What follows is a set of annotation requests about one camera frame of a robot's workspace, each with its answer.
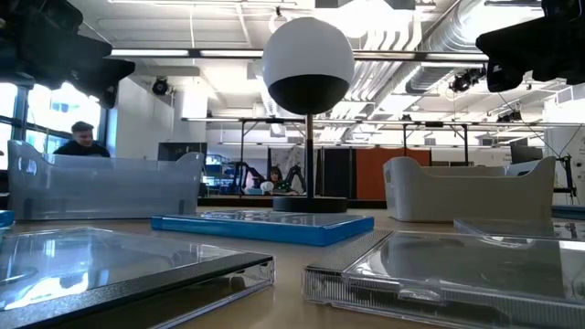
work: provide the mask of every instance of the transparent acrylic box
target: transparent acrylic box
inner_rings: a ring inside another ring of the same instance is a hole
[[[171,327],[273,282],[272,256],[200,243],[93,228],[0,235],[3,328]]]
[[[454,328],[583,328],[585,243],[374,231],[306,267],[309,302]]]
[[[149,218],[197,210],[204,156],[177,162],[40,154],[8,142],[15,219]]]

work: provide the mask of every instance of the clear plastic bin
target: clear plastic bin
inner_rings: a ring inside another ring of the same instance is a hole
[[[150,218],[197,210],[204,155],[176,162],[40,154],[8,142],[15,219]]]

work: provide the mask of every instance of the black and white ball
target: black and white ball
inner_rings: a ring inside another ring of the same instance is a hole
[[[295,114],[319,114],[344,98],[354,77],[346,36],[312,17],[276,30],[264,48],[263,76],[277,104]]]

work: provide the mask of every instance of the blue tray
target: blue tray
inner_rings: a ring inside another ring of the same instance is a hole
[[[552,207],[553,218],[567,218],[567,219],[585,219],[585,207],[584,206],[553,206]]]
[[[153,229],[328,246],[374,228],[374,218],[257,210],[213,211],[151,219]]]

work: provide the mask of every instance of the desk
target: desk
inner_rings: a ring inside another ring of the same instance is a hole
[[[227,210],[232,208],[200,207],[198,211]],[[413,231],[453,232],[451,224],[402,223],[388,217],[387,210],[349,210],[350,214],[370,215],[376,219],[376,228]],[[320,260],[327,252],[345,242],[326,248],[282,244],[247,239],[153,231],[149,220],[94,220],[53,221],[48,223],[23,223],[16,225],[14,232],[38,231],[57,228],[93,227],[121,232],[131,232],[166,239],[182,239],[215,246],[244,249],[271,254],[276,258],[276,282],[273,287],[255,293],[239,301],[204,314],[181,328],[221,329],[344,329],[344,328],[389,328],[427,329],[436,326],[412,323],[377,315],[356,313],[308,303],[301,295],[303,267]]]

